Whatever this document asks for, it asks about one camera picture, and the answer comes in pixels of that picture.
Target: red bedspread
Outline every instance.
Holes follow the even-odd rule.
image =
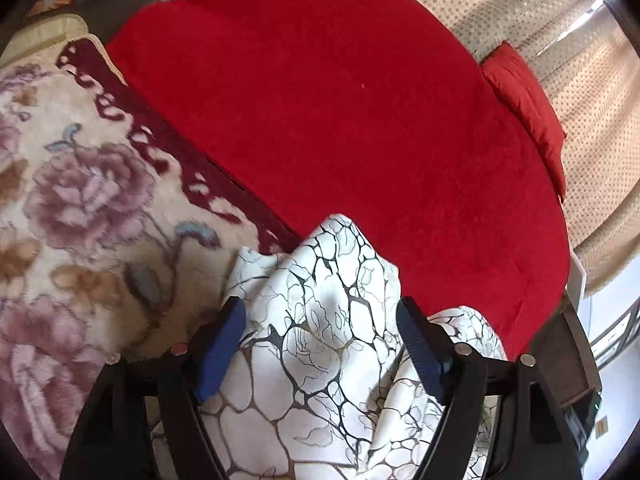
[[[414,0],[173,0],[108,52],[294,231],[354,219],[426,314],[475,307],[513,356],[557,304],[568,243],[542,160]]]

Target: white wall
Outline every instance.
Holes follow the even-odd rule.
[[[593,342],[609,328],[638,297],[640,297],[640,256],[636,256],[615,280],[591,297],[589,341]]]
[[[605,366],[600,377],[602,404],[596,420],[606,416],[609,431],[599,439],[595,431],[591,434],[584,480],[598,480],[604,474],[640,419],[640,338]]]

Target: silver screw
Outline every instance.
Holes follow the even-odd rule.
[[[122,356],[120,354],[118,354],[117,352],[114,352],[113,354],[110,354],[107,357],[107,364],[108,365],[114,365],[120,362],[120,358]]]
[[[189,346],[187,345],[187,343],[174,343],[171,345],[172,355],[175,355],[175,356],[185,355],[188,351],[189,351]]]
[[[522,354],[520,356],[520,362],[525,366],[532,367],[536,365],[536,358],[531,354]]]
[[[460,355],[471,355],[471,352],[473,351],[471,346],[466,343],[456,343],[454,349],[456,351],[456,354]]]

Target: peaked white cloth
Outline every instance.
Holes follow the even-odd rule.
[[[231,480],[413,477],[442,407],[396,327],[398,270],[351,220],[331,216],[293,254],[241,250],[228,296],[244,299],[248,327],[202,418]],[[454,341],[505,358],[471,308],[431,320]],[[465,478],[482,475],[492,404]],[[153,439],[162,476],[176,478],[161,424]]]

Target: curtain fold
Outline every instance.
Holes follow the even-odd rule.
[[[567,133],[562,205],[590,295],[640,252],[640,60],[601,0],[417,0],[481,62],[504,40]]]

